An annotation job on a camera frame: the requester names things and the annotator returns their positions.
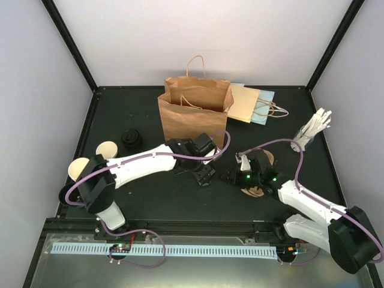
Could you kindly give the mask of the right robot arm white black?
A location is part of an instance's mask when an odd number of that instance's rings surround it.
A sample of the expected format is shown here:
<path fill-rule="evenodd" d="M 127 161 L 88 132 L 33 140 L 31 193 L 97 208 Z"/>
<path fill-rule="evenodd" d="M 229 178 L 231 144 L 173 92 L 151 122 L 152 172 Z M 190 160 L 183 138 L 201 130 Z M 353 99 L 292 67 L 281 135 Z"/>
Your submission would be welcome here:
<path fill-rule="evenodd" d="M 297 238 L 309 242 L 329 253 L 350 274 L 370 262 L 383 260 L 383 245 L 360 208 L 348 209 L 327 201 L 273 169 L 261 172 L 231 167 L 220 178 L 240 189 L 259 188 L 264 195 L 298 211 L 273 226 L 276 240 Z"/>

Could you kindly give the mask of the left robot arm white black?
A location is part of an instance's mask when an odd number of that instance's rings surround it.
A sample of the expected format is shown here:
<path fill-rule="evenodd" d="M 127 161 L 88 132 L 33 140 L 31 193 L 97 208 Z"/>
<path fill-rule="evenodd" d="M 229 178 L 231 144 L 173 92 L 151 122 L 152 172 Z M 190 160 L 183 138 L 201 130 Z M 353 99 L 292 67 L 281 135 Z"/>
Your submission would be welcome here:
<path fill-rule="evenodd" d="M 115 201 L 115 190 L 133 180 L 167 171 L 191 172 L 199 185 L 208 185 L 215 173 L 210 162 L 220 153 L 212 137 L 203 133 L 195 139 L 170 139 L 152 150 L 127 157 L 105 160 L 97 155 L 61 189 L 59 201 L 84 207 L 103 221 L 110 235 L 123 239 L 129 225 Z"/>

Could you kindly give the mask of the brown pulp cup carrier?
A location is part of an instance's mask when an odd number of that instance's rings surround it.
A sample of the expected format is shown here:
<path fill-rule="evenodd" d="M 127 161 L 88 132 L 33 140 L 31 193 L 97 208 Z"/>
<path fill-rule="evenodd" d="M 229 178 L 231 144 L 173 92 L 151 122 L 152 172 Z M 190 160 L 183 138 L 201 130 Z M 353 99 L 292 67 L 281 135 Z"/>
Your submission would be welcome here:
<path fill-rule="evenodd" d="M 264 154 L 267 156 L 270 165 L 273 165 L 273 163 L 274 163 L 274 156 L 273 156 L 273 154 L 270 153 L 269 151 L 265 150 L 265 149 L 260 149 L 260 150 L 263 151 Z M 249 195 L 251 197 L 262 197 L 262 196 L 264 196 L 263 191 L 260 188 L 258 188 L 258 187 L 252 187 L 252 188 L 248 188 L 248 189 L 243 188 L 243 189 L 241 189 L 241 191 L 243 193 L 245 193 L 246 195 Z"/>

